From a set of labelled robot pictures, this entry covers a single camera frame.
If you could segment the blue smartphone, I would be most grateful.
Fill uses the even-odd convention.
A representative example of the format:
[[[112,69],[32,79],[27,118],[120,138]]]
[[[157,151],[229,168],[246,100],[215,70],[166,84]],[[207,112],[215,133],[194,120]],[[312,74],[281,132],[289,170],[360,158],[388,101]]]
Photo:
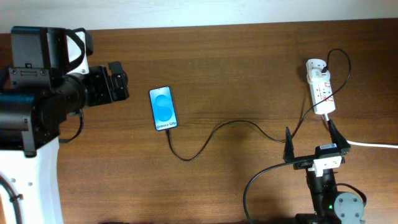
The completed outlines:
[[[155,129],[163,131],[178,126],[172,92],[169,86],[149,91]]]

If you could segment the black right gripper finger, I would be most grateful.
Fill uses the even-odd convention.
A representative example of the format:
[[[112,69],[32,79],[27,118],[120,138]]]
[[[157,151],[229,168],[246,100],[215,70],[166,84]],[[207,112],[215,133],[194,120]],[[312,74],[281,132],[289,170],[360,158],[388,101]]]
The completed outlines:
[[[351,145],[348,141],[343,137],[343,135],[338,131],[334,122],[330,119],[327,121],[328,129],[330,132],[331,140],[333,144],[336,144],[336,147],[340,154],[347,154],[351,150]]]
[[[295,159],[295,156],[294,156],[294,145],[293,145],[293,141],[292,141],[292,135],[290,133],[290,129],[288,127],[286,127],[283,160],[285,162],[291,162],[294,159]]]

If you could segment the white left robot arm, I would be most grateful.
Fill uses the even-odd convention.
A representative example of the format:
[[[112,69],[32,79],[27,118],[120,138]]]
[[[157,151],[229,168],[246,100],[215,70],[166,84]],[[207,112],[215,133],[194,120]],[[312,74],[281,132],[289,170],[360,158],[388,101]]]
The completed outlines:
[[[1,90],[1,186],[16,223],[62,223],[57,180],[60,125],[85,108],[129,97],[120,62],[90,67],[83,29],[15,26],[11,86]]]

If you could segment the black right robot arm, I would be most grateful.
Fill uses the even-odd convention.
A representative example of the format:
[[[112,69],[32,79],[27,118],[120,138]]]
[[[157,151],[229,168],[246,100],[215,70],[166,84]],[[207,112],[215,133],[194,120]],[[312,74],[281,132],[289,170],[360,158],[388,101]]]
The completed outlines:
[[[366,221],[364,209],[367,198],[362,191],[335,180],[336,168],[345,163],[344,155],[350,152],[351,145],[340,134],[333,121],[329,120],[328,129],[331,144],[318,146],[309,156],[296,157],[289,129],[285,131],[283,159],[292,164],[295,170],[306,172],[306,181],[310,191],[314,213],[295,216],[296,223],[346,223],[363,224]]]

